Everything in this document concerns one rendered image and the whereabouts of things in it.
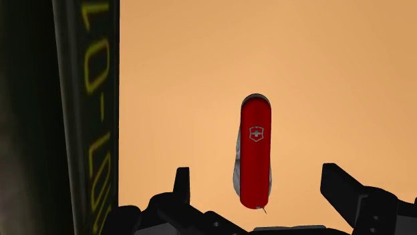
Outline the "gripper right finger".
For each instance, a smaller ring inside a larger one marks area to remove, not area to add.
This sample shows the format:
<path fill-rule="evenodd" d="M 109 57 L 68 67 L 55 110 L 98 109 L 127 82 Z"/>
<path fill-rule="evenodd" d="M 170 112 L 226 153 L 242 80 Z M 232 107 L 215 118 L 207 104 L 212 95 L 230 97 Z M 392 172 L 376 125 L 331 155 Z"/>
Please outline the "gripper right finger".
<path fill-rule="evenodd" d="M 412 204 L 365 186 L 335 163 L 323 165 L 320 192 L 353 228 L 352 235 L 417 235 L 417 198 Z"/>

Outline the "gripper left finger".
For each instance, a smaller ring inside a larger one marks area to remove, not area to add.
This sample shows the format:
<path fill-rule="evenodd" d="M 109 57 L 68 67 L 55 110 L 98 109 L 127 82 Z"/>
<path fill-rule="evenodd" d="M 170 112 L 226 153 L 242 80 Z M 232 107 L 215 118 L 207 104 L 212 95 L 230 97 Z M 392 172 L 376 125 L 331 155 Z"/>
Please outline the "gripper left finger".
<path fill-rule="evenodd" d="M 176 170 L 173 191 L 153 196 L 147 208 L 120 206 L 106 218 L 103 235 L 249 235 L 247 231 L 208 211 L 190 205 L 188 167 Z"/>

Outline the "red pocket knife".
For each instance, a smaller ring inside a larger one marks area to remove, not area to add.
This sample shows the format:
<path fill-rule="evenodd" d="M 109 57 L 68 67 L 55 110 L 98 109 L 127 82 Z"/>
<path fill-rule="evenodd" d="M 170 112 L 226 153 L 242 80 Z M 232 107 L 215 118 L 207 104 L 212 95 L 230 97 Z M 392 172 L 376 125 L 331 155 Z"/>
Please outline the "red pocket knife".
<path fill-rule="evenodd" d="M 271 120 L 269 100 L 259 93 L 241 104 L 233 188 L 244 207 L 263 210 L 272 187 Z"/>

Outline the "black box with yellow lettering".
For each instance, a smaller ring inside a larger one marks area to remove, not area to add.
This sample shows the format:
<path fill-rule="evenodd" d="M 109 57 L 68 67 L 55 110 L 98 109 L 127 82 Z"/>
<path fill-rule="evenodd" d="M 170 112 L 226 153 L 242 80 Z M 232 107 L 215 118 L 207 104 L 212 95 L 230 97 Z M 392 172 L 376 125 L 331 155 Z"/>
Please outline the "black box with yellow lettering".
<path fill-rule="evenodd" d="M 0 0 L 0 235 L 108 235 L 121 0 Z"/>

